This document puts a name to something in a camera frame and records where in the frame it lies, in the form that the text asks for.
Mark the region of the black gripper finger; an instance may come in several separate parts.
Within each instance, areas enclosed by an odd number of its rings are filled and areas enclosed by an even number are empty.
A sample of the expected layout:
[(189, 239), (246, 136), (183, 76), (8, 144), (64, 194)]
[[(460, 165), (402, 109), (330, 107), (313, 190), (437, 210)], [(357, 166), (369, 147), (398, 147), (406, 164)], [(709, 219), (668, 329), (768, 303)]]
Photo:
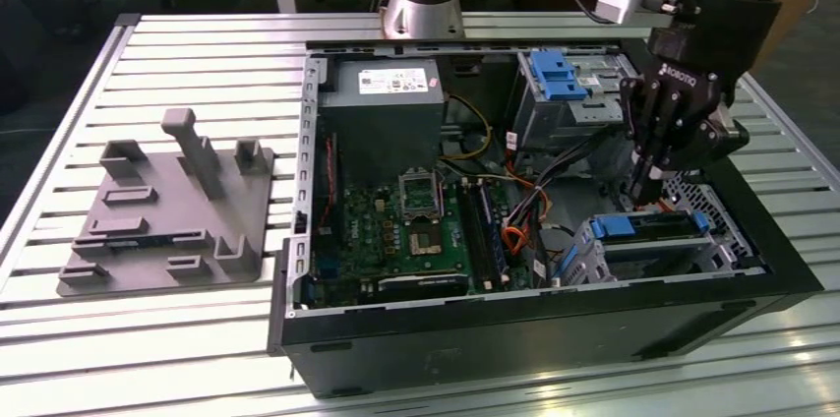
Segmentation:
[(657, 201), (664, 181), (676, 174), (696, 171), (727, 157), (750, 142), (743, 125), (731, 117), (728, 107), (716, 111), (692, 128), (675, 127), (664, 137), (655, 138), (645, 161), (645, 204)]
[(633, 168), (629, 196), (636, 206), (653, 203), (676, 172), (676, 122), (684, 105), (684, 83), (671, 76), (625, 78), (620, 98), (629, 124)]

